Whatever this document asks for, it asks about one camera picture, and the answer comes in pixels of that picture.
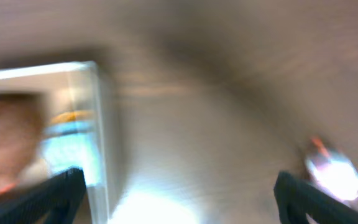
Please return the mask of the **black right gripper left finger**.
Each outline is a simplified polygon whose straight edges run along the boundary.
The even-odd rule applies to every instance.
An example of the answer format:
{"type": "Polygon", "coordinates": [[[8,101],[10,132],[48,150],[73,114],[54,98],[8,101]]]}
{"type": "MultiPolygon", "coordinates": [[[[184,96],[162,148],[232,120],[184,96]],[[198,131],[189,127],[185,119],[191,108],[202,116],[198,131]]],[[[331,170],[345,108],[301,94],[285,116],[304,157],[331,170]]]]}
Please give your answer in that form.
{"type": "Polygon", "coordinates": [[[28,190],[0,197],[0,223],[73,223],[86,193],[83,171],[71,168],[28,190]]]}

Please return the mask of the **yellow grey toy truck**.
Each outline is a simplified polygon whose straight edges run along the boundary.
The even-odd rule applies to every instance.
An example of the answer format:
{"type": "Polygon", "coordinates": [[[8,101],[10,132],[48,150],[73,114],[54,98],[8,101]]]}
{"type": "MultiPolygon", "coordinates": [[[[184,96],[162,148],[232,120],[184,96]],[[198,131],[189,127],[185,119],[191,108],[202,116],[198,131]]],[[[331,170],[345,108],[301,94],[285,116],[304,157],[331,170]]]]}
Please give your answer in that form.
{"type": "Polygon", "coordinates": [[[77,168],[83,171],[88,187],[103,182],[92,111],[76,110],[56,115],[44,133],[40,153],[48,165],[49,175],[77,168]]]}

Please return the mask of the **pink white plush toy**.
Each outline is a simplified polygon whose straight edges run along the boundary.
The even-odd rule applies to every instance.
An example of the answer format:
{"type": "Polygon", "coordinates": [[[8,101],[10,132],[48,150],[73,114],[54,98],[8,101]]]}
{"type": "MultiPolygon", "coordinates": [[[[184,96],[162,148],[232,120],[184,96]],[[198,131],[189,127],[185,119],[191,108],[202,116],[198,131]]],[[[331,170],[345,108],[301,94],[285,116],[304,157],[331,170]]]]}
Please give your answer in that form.
{"type": "Polygon", "coordinates": [[[307,147],[305,167],[313,185],[330,197],[345,204],[358,199],[358,171],[330,142],[313,136],[307,147]]]}

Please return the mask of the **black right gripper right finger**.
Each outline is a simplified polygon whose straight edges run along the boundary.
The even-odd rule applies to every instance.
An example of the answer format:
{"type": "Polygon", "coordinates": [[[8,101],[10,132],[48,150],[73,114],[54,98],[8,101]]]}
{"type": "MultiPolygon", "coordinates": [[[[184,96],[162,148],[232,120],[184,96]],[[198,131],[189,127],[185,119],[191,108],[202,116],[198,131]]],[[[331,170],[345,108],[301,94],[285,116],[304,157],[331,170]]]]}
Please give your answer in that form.
{"type": "Polygon", "coordinates": [[[326,195],[291,173],[278,173],[274,195],[282,224],[358,224],[358,211],[326,195]]]}

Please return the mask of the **brown plush toy with orange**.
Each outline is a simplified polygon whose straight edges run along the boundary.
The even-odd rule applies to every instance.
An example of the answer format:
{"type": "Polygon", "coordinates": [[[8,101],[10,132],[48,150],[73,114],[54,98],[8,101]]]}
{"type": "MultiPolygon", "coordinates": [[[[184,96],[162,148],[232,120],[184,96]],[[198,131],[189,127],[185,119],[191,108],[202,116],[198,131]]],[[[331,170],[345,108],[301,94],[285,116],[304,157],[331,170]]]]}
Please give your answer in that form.
{"type": "Polygon", "coordinates": [[[44,127],[39,95],[0,94],[0,194],[14,188],[34,160],[44,127]]]}

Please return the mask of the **white cardboard box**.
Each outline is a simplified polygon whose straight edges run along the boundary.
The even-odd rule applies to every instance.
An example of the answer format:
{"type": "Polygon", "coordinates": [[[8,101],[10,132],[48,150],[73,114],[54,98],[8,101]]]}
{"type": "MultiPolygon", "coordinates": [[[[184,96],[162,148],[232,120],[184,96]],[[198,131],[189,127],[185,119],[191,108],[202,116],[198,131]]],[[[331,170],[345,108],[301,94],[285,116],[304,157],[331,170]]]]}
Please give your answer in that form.
{"type": "MultiPolygon", "coordinates": [[[[101,108],[100,82],[93,62],[67,62],[27,68],[0,70],[0,93],[35,93],[40,95],[47,121],[61,113],[90,110],[100,154],[102,183],[88,187],[87,194],[93,223],[109,220],[108,183],[105,171],[105,128],[101,108]]],[[[38,149],[36,160],[19,179],[19,187],[34,186],[49,177],[48,165],[38,149]]]]}

